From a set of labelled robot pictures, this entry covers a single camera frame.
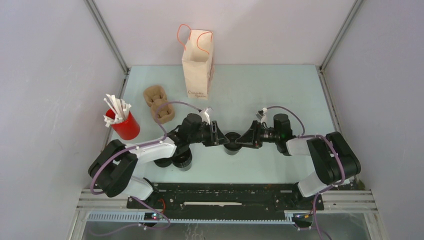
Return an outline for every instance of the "red cylinder container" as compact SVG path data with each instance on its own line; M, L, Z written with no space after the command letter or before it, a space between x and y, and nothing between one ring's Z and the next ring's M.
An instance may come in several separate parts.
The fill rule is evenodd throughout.
M115 119L115 113L112 109L109 109L106 112L106 116L111 119ZM136 138L140 133L140 125L137 123L134 116L129 112L128 118L116 124L111 124L113 130L123 139L123 140L131 140Z

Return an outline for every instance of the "paper bag handle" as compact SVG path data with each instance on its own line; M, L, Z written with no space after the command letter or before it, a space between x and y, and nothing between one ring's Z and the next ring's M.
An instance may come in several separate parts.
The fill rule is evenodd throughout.
M207 31L207 32L204 32L204 33L202 33L202 34L200 34L200 35L199 35L199 37L197 38L196 44L197 44L197 47L198 47L200 50L202 50L203 52L206 52L206 53L209 55L209 52L208 52L208 51L206 51L205 49L203 49L203 48L201 48L201 47L199 46L199 38L200 38L200 36L202 36L203 34L208 34L208 33L210 33L210 41L212 42L212 37L214 36L214 33L213 33L213 32L211 32L211 31Z
M178 27L178 31L176 31L176 39L178 40L178 42L184 47L184 51L186 50L186 45L180 40L180 37L178 37L178 34L180 33L180 28L181 26L186 26L188 29L190 29L190 35L188 35L188 40L190 40L190 37L192 36L192 28L189 27L189 25L187 24L181 24Z

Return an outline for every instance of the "glass panel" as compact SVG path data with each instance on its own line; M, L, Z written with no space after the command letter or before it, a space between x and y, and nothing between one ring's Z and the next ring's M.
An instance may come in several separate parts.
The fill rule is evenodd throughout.
M370 240L364 215L319 214L319 226L332 239L340 240ZM88 233L90 228L94 233L108 233L128 223L122 222L88 222L84 232L84 240L319 240L316 230L298 232L288 224L206 224L206 223L175 223L165 230L143 230L141 227L129 227L113 235L95 237Z

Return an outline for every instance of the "paper bag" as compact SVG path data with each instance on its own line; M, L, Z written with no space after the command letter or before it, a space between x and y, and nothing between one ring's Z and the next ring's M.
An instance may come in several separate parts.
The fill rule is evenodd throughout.
M187 43L178 38L181 26L190 29ZM184 46L182 69L185 87L189 98L208 99L211 81L214 76L214 33L212 31L191 29L181 24L177 32L178 41Z

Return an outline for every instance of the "brown egg carton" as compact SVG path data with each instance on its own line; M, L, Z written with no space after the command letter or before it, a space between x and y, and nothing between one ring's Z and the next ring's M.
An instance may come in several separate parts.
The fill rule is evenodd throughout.
M160 85L154 85L146 88L143 92L144 100L146 104L150 107L150 113L153 119L155 119L155 113L159 106L164 103L167 103L167 94L164 88ZM164 106L157 115L157 120L159 123L164 124L175 117L175 110L172 104Z

